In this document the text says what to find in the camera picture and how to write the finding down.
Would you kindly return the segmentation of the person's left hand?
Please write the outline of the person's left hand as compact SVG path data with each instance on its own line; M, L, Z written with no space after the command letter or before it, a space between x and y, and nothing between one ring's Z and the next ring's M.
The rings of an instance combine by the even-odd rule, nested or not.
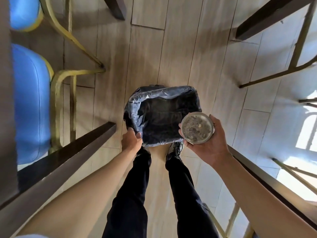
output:
M127 132L122 136L121 141L122 152L131 157L136 156L143 142L142 140L137 140L135 134L134 129L129 127Z

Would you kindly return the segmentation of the black shoe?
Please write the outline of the black shoe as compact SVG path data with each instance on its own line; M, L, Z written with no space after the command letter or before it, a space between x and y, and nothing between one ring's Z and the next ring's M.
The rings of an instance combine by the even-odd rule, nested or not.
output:
M151 153L149 151L149 147L148 146L141 146L140 150L136 154L136 157L138 157L138 156L151 157Z
M183 142L174 142L170 145L169 150L167 152L167 155L165 157L165 161L167 162L168 160L171 159L178 159L181 160L180 154L183 150Z

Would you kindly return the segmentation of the black trousers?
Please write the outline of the black trousers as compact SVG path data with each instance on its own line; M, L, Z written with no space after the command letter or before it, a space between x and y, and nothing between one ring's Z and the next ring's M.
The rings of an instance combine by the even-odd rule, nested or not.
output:
M113 200L102 238L147 237L148 216L144 202L151 163L151 157L135 157L132 169ZM178 238L219 238L182 160L168 160L165 168L175 202Z

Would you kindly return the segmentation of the blue chair with gold frame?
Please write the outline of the blue chair with gold frame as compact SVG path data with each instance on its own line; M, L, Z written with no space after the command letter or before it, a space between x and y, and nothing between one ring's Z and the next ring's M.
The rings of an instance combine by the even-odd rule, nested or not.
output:
M30 32L38 28L43 19L47 19L49 24L60 35L73 43L100 68L104 68L104 64L88 51L72 34L72 0L65 0L67 28L64 28L55 16L51 0L9 0L9 2L11 30Z
M34 51L18 44L11 44L11 50L17 165L26 165L62 147L59 96L64 79L104 70L62 70L54 74L46 59Z

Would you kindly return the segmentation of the waste bin with black bag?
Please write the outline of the waste bin with black bag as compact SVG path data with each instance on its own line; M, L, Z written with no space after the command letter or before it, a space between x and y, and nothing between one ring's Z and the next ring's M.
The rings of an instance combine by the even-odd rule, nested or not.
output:
M143 146L181 142L179 124L192 112L202 112L198 92L191 86L142 86L128 99L123 119L127 128L140 133Z

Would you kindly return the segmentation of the gold metal chair frame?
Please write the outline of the gold metal chair frame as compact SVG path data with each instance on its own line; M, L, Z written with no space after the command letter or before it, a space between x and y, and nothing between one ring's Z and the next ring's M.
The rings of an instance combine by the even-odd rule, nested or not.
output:
M281 170L277 180L306 201L317 202L317 165L291 157L288 164L271 158Z
M207 209L208 213L209 213L209 217L211 218L212 222L214 223L218 233L220 234L221 238L230 238L232 229L233 229L233 225L235 223L235 220L237 218L237 215L240 211L240 207L237 203L235 203L232 214L229 218L228 221L228 225L226 230L224 230L221 225L219 224L219 222L217 221L216 217L212 214L212 212L210 211L209 207L207 206L207 204L203 203L204 208ZM247 226L247 229L245 231L245 234L243 236L243 238L259 238L255 232L255 230L251 227L251 225L249 224Z
M297 66L299 58L300 58L302 50L303 50L304 43L305 43L306 38L307 38L309 28L311 26L311 22L312 22L316 8L317 8L317 0L314 0L312 3L309 4L308 10L307 10L307 13L305 15L304 22L303 22L303 25L302 25L302 28L301 28L301 31L300 31L300 34L298 37L298 40L295 44L295 49L294 49L293 55L291 57L291 61L289 63L288 69L286 71L282 71L282 72L276 73L274 75L270 75L270 76L267 76L267 77L264 77L264 78L261 78L261 79L255 80L255 81L248 82L246 84L242 84L239 86L239 88L245 88L245 87L259 84L259 83L262 83L265 81L280 78L280 77L286 76L288 74L292 74L292 73L301 71L305 68L312 67L313 64L317 63L317 55L316 55L314 58L312 58L307 63L300 65L300 66Z
M317 108L317 97L312 99L302 99L298 100L298 103L303 106L309 106L313 108Z

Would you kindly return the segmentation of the person's right forearm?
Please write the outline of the person's right forearm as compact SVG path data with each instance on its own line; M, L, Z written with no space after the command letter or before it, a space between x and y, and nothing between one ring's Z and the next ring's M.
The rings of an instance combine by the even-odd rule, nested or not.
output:
M260 238L317 238L317 231L256 180L229 152L211 166Z

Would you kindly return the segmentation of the person's left forearm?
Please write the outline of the person's left forearm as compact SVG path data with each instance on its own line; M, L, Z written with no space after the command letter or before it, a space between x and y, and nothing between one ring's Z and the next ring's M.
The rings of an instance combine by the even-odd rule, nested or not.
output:
M33 216L16 238L87 238L139 149L125 148L57 196Z

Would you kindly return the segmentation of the grey debris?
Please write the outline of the grey debris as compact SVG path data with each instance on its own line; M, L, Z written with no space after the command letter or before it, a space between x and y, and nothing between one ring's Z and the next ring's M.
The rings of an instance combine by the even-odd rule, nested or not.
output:
M203 142L211 133L209 123L201 116L188 117L184 121L182 128L184 137L194 143Z

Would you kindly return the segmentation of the person's right hand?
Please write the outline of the person's right hand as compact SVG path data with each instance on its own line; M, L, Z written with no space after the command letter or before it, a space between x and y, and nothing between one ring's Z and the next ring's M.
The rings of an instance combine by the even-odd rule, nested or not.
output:
M184 145L191 149L204 162L217 168L220 166L228 166L229 163L235 161L234 157L228 150L225 132L221 124L221 132L212 135L212 137L202 144L191 144L184 140Z

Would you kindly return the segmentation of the round metal dish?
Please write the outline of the round metal dish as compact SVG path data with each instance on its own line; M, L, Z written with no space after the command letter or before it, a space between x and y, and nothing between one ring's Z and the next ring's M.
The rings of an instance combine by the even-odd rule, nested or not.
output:
M215 132L212 120L202 112L188 113L181 121L181 133L191 144L207 142Z

